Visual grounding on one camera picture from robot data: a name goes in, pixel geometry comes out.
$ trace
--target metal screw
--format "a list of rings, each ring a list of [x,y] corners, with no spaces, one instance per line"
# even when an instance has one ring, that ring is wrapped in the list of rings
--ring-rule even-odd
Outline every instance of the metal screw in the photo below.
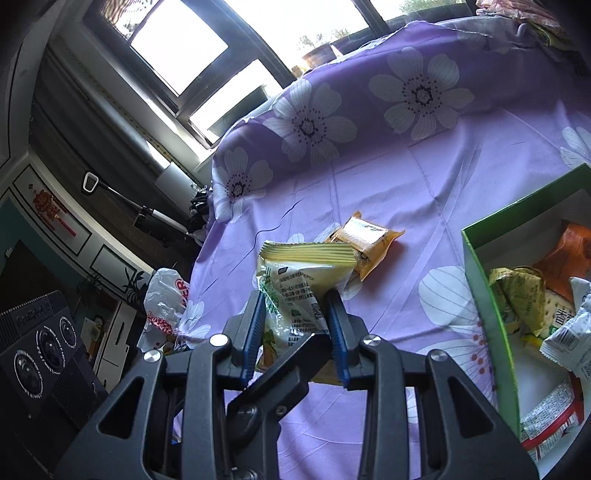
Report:
[[[287,413],[287,407],[285,405],[279,405],[276,409],[275,409],[275,415],[277,415],[278,417],[282,417],[283,415],[285,415]]]
[[[162,357],[162,353],[159,350],[150,350],[149,352],[144,353],[144,360],[146,360],[149,364],[153,364],[157,362]]]
[[[209,343],[213,346],[224,346],[229,342],[229,338],[223,333],[216,333],[209,339]]]
[[[382,339],[379,336],[374,335],[373,333],[370,333],[369,335],[363,337],[363,342],[367,346],[378,346],[381,341]]]
[[[429,353],[429,356],[436,362],[444,362],[449,358],[449,355],[443,350],[433,350]]]

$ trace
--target speaker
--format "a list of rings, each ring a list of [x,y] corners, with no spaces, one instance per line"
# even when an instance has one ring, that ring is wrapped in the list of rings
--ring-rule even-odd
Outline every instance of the speaker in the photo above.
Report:
[[[0,314],[0,422],[9,439],[3,454],[16,478],[51,478],[106,398],[84,348],[59,291]]]

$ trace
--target floral tablecloth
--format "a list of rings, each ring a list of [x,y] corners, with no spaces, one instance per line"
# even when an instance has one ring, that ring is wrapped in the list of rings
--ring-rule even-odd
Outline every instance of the floral tablecloth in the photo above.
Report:
[[[406,234],[350,281],[347,310],[400,349],[447,351],[494,404],[460,230],[590,161],[591,83],[574,71],[526,25],[482,18],[414,22],[305,75],[217,149],[194,321],[209,336],[243,308],[265,240],[313,241],[361,210]],[[356,478],[364,415],[365,393],[311,384],[281,422],[281,478]]]

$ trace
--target window pane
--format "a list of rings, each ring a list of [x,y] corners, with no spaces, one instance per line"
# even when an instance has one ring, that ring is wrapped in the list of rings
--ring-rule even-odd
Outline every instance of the window pane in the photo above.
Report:
[[[131,46],[177,95],[228,47],[181,0],[162,0]]]
[[[106,0],[100,13],[129,38],[158,0]]]
[[[255,60],[214,93],[189,120],[209,141],[215,142],[237,120],[281,90],[273,75]]]
[[[330,42],[367,28],[350,0],[226,0],[295,73],[339,54]]]
[[[382,18],[388,21],[419,10],[462,4],[463,0],[371,0],[371,2]]]

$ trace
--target window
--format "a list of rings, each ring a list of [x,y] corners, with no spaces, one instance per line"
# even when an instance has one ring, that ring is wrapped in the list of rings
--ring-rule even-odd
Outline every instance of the window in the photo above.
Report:
[[[475,0],[94,0],[85,23],[210,148],[307,70],[406,21],[470,10]]]

